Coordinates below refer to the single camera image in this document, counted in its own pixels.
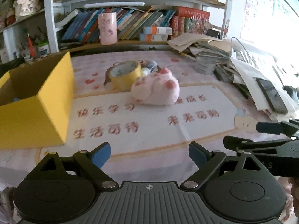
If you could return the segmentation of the black smartphone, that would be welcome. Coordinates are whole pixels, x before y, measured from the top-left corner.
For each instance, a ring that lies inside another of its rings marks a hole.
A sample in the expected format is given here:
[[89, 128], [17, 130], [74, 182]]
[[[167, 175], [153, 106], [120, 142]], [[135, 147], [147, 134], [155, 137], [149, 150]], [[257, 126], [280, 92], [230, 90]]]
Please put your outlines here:
[[270, 81], [261, 78], [256, 78], [256, 82], [263, 92], [263, 95], [265, 96], [272, 111], [278, 114], [287, 114], [288, 109], [274, 85]]

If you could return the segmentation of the stack of papers and books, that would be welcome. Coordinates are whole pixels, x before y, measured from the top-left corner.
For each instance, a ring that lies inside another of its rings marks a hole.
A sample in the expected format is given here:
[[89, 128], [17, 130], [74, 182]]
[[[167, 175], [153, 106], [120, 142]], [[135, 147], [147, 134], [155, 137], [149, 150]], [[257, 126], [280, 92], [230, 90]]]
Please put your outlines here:
[[[221, 41], [202, 34], [184, 33], [167, 43], [180, 53], [191, 45], [202, 43], [228, 56], [229, 65], [245, 83], [258, 111], [266, 112], [270, 118], [277, 120], [298, 116], [298, 103], [283, 88], [298, 85], [298, 79], [291, 73], [291, 65], [282, 64], [274, 56], [252, 45], [244, 45], [235, 37], [230, 41]], [[273, 103], [259, 87], [258, 79], [269, 81], [274, 86]]]

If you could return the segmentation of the yellow cardboard box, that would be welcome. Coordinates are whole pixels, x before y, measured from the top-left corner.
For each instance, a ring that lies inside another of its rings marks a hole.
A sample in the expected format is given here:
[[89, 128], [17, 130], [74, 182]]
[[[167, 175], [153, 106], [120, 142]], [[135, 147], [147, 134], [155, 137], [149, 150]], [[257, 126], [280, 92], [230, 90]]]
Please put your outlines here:
[[46, 57], [1, 77], [1, 150], [66, 142], [75, 76], [69, 52]]

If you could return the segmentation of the pink checked tablecloth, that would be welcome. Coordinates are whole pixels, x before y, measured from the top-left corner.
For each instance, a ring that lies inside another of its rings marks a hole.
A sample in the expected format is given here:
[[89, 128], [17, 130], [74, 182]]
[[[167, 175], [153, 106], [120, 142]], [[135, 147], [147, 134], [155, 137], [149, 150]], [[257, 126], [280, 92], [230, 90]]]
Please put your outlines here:
[[[105, 72], [126, 60], [154, 60], [179, 80], [181, 97], [170, 106], [140, 105], [128, 93], [107, 91]], [[71, 60], [75, 94], [67, 141], [52, 148], [1, 151], [1, 188], [17, 186], [50, 152], [71, 156], [109, 142], [112, 155], [103, 171], [118, 182], [178, 181], [196, 171], [188, 144], [224, 150], [226, 135], [255, 141], [276, 140], [258, 133], [268, 121], [252, 100], [231, 84], [193, 69], [186, 57], [171, 51], [133, 51], [87, 55]]]

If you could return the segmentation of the pink plush paw toy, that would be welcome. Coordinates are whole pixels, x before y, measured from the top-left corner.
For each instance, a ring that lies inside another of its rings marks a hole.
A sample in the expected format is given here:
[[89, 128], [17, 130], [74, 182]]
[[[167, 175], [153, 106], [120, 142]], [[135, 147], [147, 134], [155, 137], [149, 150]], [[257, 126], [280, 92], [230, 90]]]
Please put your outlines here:
[[145, 105], [171, 105], [179, 94], [179, 82], [168, 68], [139, 77], [131, 86], [131, 96]]

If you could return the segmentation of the gold tape roll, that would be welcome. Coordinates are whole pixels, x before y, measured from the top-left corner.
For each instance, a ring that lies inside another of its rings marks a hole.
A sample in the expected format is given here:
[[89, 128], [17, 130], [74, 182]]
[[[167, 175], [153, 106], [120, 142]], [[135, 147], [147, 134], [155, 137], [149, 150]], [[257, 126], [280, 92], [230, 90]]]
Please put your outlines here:
[[142, 77], [142, 69], [137, 61], [120, 62], [110, 71], [111, 83], [118, 91], [130, 91], [139, 77]]

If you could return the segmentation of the red pen bottle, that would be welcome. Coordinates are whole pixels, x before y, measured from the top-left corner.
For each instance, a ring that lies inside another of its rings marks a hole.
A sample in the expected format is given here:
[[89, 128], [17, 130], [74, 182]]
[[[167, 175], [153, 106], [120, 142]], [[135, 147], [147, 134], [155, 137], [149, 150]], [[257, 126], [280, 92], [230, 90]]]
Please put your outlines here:
[[31, 37], [29, 35], [29, 33], [27, 34], [27, 42], [28, 42], [28, 47], [29, 47], [29, 52], [30, 52], [30, 56], [32, 58], [34, 58], [36, 56], [36, 52], [34, 50], [34, 47], [33, 47], [33, 42], [31, 40]]

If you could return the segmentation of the red book box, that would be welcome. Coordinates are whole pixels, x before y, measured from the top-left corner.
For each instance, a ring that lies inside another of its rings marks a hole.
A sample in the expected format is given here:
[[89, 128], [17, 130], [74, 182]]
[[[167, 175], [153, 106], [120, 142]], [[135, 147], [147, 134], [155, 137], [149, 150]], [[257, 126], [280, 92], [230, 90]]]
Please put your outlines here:
[[209, 20], [210, 18], [210, 13], [207, 11], [188, 8], [188, 7], [175, 7], [175, 9], [176, 9], [176, 15], [180, 17], [185, 17], [185, 18], [200, 17], [204, 20]]

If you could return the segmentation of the pink cylindrical cup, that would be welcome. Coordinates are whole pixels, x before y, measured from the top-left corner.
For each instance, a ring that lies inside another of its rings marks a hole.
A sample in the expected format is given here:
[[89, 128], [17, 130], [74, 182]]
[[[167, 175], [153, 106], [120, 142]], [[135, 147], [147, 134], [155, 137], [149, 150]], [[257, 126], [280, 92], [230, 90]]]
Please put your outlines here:
[[98, 27], [100, 31], [100, 43], [102, 45], [117, 43], [117, 14], [115, 12], [99, 14]]

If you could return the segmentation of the orange white box upper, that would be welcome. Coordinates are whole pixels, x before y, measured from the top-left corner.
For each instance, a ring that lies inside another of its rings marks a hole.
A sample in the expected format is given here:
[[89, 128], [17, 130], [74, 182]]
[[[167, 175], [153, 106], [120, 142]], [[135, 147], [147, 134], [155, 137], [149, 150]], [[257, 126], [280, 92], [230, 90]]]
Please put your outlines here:
[[161, 35], [171, 35], [171, 27], [157, 27], [157, 26], [145, 26], [143, 28], [143, 33], [146, 35], [161, 34]]

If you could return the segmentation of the pink floral plush doll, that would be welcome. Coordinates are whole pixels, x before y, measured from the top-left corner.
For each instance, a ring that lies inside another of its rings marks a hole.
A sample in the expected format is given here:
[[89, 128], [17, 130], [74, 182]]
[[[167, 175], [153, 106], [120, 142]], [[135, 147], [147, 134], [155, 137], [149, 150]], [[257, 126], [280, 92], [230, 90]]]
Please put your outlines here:
[[22, 17], [33, 15], [41, 9], [39, 4], [40, 0], [15, 0], [15, 18], [16, 21], [20, 20]]

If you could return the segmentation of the alphabet wall poster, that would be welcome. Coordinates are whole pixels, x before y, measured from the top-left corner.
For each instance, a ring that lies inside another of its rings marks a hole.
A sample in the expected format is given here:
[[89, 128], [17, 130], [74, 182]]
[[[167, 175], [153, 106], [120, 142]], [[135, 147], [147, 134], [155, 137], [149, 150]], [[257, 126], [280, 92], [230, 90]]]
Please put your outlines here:
[[298, 0], [245, 0], [240, 37], [246, 41], [298, 38]]

